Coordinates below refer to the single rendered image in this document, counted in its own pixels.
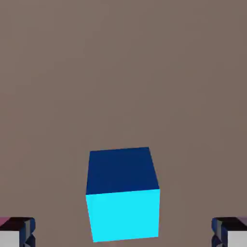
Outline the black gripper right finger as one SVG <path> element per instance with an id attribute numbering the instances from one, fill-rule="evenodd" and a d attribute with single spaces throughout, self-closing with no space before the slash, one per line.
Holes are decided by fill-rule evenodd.
<path id="1" fill-rule="evenodd" d="M 212 247 L 247 247 L 247 217 L 215 217 Z"/>

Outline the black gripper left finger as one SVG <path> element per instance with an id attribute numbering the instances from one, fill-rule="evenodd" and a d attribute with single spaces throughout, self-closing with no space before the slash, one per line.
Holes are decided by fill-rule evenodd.
<path id="1" fill-rule="evenodd" d="M 0 247 L 36 247 L 33 217 L 0 217 Z"/>

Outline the small cyan cube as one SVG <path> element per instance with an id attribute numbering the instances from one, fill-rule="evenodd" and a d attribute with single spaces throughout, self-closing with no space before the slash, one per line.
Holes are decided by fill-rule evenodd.
<path id="1" fill-rule="evenodd" d="M 160 187 L 148 147 L 91 151 L 85 197 L 93 242 L 158 237 Z"/>

